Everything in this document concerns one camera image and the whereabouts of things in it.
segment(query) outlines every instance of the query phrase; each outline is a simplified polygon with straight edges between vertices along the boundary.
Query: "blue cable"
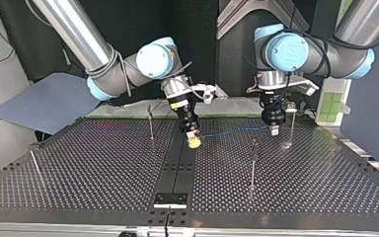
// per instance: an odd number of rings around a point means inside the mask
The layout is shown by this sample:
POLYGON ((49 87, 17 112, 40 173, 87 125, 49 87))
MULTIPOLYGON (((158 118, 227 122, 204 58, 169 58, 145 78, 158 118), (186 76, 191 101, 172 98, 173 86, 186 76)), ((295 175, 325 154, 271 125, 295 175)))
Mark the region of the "blue cable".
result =
POLYGON ((265 126, 236 126, 236 127, 233 127, 227 131, 203 135, 201 138, 226 135, 226 134, 232 133, 233 131, 237 131, 237 130, 262 130, 264 128, 265 128, 265 126))

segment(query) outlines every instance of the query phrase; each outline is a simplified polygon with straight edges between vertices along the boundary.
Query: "metal rod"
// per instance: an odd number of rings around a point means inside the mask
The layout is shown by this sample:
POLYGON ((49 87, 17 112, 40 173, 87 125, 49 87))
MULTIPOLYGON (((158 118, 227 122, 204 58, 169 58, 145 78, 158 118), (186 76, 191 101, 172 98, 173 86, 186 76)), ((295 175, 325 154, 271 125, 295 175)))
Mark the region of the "metal rod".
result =
POLYGON ((251 190, 255 189, 255 165, 257 161, 253 160, 252 161, 252 174, 251 174, 251 190))
POLYGON ((36 154, 34 153, 33 150, 30 150, 30 154, 31 154, 32 157, 33 157, 34 165, 36 166, 36 169, 37 169, 37 172, 38 172, 39 178, 41 179, 42 187, 43 187, 44 190, 45 190, 44 179, 42 178, 41 170, 39 169, 39 165, 38 165, 38 162, 37 162, 36 154))
POLYGON ((152 107, 150 105, 147 106, 147 114, 149 117, 149 124, 150 124, 150 139, 154 140, 155 136, 153 135, 153 124, 152 124, 153 114, 152 114, 151 108, 152 107))
POLYGON ((254 191, 255 186, 255 165, 258 160, 258 144, 256 139, 252 139, 252 172, 251 172, 251 191, 254 191))
POLYGON ((113 52, 77 0, 34 0, 88 71, 106 65, 113 52))
POLYGON ((293 121, 292 121, 292 123, 291 123, 291 132, 290 132, 290 143, 291 143, 291 144, 292 144, 293 133, 294 133, 295 114, 296 114, 296 112, 293 113, 293 121))
POLYGON ((379 38, 379 0, 354 0, 338 25, 335 36, 367 46, 379 38))

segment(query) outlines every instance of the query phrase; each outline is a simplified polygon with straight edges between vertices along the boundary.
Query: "perforated metal table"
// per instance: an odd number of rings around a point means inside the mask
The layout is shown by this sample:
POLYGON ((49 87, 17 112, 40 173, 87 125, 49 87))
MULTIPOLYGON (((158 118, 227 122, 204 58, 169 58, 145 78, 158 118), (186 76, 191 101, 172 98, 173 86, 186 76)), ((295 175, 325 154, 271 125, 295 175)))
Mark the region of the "perforated metal table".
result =
POLYGON ((258 118, 200 122, 196 150, 174 119, 154 120, 154 140, 145 119, 66 127, 0 171, 0 223, 379 231, 379 172, 312 121, 297 119, 288 149, 288 125, 270 137, 258 118), (154 208, 165 193, 187 208, 154 208))

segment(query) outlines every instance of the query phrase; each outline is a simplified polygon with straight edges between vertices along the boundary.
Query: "light blue joint cover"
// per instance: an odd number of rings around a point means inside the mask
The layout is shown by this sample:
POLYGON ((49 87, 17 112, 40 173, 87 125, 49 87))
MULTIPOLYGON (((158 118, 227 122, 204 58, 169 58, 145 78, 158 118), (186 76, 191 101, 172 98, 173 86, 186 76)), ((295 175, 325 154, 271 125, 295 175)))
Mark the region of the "light blue joint cover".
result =
POLYGON ((274 69, 295 71, 306 63, 309 44, 293 33, 281 33, 265 46, 265 60, 274 69))
POLYGON ((155 44, 160 44, 160 45, 172 45, 172 46, 176 46, 175 45, 175 42, 172 38, 160 38, 160 39, 156 39, 154 41, 152 41, 151 43, 155 43, 155 44))
POLYGON ((367 57, 364 62, 351 74, 347 75, 347 79, 359 79, 365 76, 371 70, 371 64, 375 61, 375 53, 373 49, 368 49, 367 57))
POLYGON ((254 32, 254 42, 259 40, 260 38, 270 36, 281 30, 284 30, 283 24, 275 24, 275 25, 257 28, 254 32))
POLYGON ((98 100, 100 101, 107 101, 109 99, 112 99, 112 98, 116 98, 116 96, 111 96, 105 92, 103 92, 94 82, 94 79, 92 79, 92 77, 88 77, 88 80, 86 82, 86 84, 88 85, 88 88, 90 89, 91 91, 91 94, 97 98, 98 100))
POLYGON ((140 72, 153 79, 168 75, 175 64, 175 57, 168 46, 175 46, 172 38, 157 39, 140 48, 136 56, 140 72))

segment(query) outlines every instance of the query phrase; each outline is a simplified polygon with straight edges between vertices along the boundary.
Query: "robotic arm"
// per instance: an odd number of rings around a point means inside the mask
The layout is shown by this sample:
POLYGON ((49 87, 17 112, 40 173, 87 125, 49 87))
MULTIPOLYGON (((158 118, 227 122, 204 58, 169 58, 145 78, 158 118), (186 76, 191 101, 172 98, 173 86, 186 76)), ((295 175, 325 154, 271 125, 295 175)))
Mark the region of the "robotic arm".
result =
POLYGON ((282 103, 287 87, 297 87, 308 96, 318 89, 292 72, 359 79, 371 69, 375 60, 371 47, 379 44, 378 38, 379 0, 354 0, 330 40, 285 30, 283 24, 257 28, 258 88, 263 91, 263 120, 271 131, 285 122, 282 103))
POLYGON ((171 38, 150 42, 123 59, 101 36, 78 0, 34 0, 48 21, 85 66, 88 87, 97 99, 116 98, 152 80, 163 80, 162 89, 188 137, 189 147, 200 145, 194 112, 197 95, 211 103, 215 87, 191 84, 185 75, 177 46, 171 38), (203 91, 201 97, 196 91, 203 91))

